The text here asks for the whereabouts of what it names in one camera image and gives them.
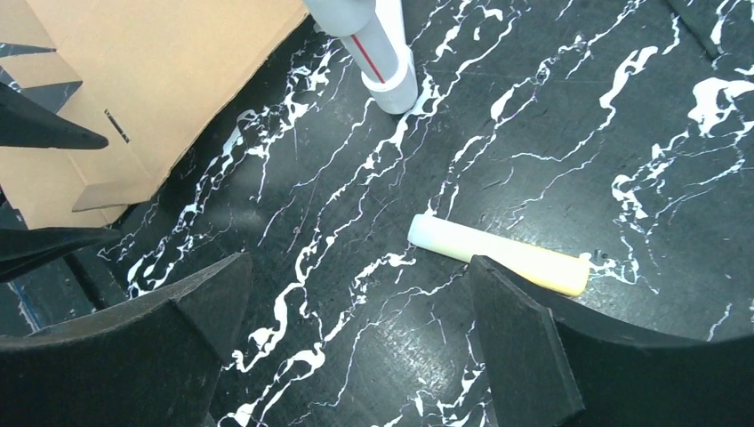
red line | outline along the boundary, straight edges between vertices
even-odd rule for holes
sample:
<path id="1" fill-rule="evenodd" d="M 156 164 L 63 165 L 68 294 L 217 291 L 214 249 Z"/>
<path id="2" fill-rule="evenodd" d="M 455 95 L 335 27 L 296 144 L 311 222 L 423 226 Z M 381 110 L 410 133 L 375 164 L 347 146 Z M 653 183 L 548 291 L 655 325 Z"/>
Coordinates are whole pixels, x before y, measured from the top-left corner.
<path id="1" fill-rule="evenodd" d="M 369 54 L 366 53 L 366 50 L 361 45 L 361 42 L 358 41 L 358 38 L 356 36 L 351 36 L 354 43 L 356 44 L 356 47 L 359 51 L 361 51 L 361 54 L 364 55 L 366 58 L 366 61 L 369 62 L 369 66 L 372 67 L 372 71 L 374 71 L 374 74 L 377 76 L 377 78 L 380 80 L 380 83 L 385 83 L 385 79 L 382 78 L 382 74 L 380 74 L 380 71 L 377 70 L 377 67 L 374 66 L 374 62 L 372 62 L 372 58 L 369 57 Z"/>

white pipe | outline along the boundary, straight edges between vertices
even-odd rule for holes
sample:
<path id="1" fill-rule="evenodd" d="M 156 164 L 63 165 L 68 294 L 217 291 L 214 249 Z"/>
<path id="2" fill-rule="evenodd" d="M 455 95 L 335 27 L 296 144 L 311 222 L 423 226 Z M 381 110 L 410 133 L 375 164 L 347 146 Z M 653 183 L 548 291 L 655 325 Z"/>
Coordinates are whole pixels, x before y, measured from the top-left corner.
<path id="1" fill-rule="evenodd" d="M 341 37 L 341 42 L 361 71 L 373 82 L 384 84 L 396 74 L 396 49 L 376 14 L 356 34 Z"/>
<path id="2" fill-rule="evenodd" d="M 536 285 L 570 296 L 583 292 L 589 280 L 585 260 L 425 214 L 413 217 L 408 241 L 463 262 L 488 256 Z"/>
<path id="3" fill-rule="evenodd" d="M 419 96 L 413 54 L 405 44 L 401 0 L 304 0 L 322 30 L 337 36 L 362 71 L 377 105 L 390 114 Z"/>
<path id="4" fill-rule="evenodd" d="M 405 26 L 403 21 L 403 5 L 401 0 L 378 0 L 377 18 L 388 33 L 390 41 L 395 46 L 405 44 Z"/>

cardboard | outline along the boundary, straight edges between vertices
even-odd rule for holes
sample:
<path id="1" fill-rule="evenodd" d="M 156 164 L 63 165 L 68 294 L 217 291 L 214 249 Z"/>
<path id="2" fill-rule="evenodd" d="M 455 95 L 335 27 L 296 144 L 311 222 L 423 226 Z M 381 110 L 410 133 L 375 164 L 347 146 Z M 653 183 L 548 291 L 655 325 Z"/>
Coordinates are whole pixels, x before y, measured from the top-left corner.
<path id="1" fill-rule="evenodd" d="M 23 89 L 83 82 L 58 115 L 109 141 L 0 148 L 8 200 L 30 228 L 99 227 L 148 200 L 306 14 L 299 0 L 0 2 L 0 43 L 56 49 L 0 67 Z"/>

black rubber piece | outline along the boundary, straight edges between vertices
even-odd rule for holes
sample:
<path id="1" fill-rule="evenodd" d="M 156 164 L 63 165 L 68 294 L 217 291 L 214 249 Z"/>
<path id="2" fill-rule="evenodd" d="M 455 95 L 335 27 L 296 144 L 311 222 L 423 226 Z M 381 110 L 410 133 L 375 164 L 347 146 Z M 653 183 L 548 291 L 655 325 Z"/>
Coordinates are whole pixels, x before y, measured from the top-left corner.
<path id="1" fill-rule="evenodd" d="M 0 84 L 0 147 L 104 149 L 108 140 Z"/>
<path id="2" fill-rule="evenodd" d="M 754 425 L 754 335 L 702 342 L 661 334 L 584 307 L 483 257 L 471 260 L 469 281 L 500 425 L 550 427 L 547 420 L 509 420 L 522 420 L 543 405 L 553 410 L 566 406 L 561 400 L 543 404 L 538 399 L 555 393 L 525 385 L 548 377 L 549 360 L 557 354 L 541 353 L 559 352 L 551 340 L 524 336 L 533 330 L 525 322 L 542 323 L 541 317 L 519 316 L 516 307 L 532 302 L 551 310 L 586 407 L 563 425 Z M 520 291 L 515 292 L 518 302 L 510 297 L 515 288 Z M 507 328 L 517 341 L 508 346 L 489 343 L 499 339 L 499 334 L 490 334 L 498 328 Z M 527 393 L 526 399 L 520 393 Z M 511 399 L 516 406 L 506 404 Z"/>
<path id="3" fill-rule="evenodd" d="M 0 229 L 0 282 L 8 282 L 76 249 L 121 237 L 108 229 Z"/>
<path id="4" fill-rule="evenodd" d="M 0 337 L 0 425 L 202 426 L 251 275 L 251 256 L 235 254 L 115 307 Z"/>

floor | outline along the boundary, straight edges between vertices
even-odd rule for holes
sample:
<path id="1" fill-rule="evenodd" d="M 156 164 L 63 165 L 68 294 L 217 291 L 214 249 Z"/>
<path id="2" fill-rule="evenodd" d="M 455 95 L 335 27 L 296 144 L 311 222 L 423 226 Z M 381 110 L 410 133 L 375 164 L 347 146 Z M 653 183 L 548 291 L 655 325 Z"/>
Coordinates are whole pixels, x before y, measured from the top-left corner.
<path id="1" fill-rule="evenodd" d="M 381 112 L 307 21 L 99 253 L 132 296 L 239 251 L 253 300 L 219 426 L 496 425 L 465 267 L 414 214 L 574 256 L 580 302 L 754 332 L 754 4 L 405 2 L 420 100 Z"/>

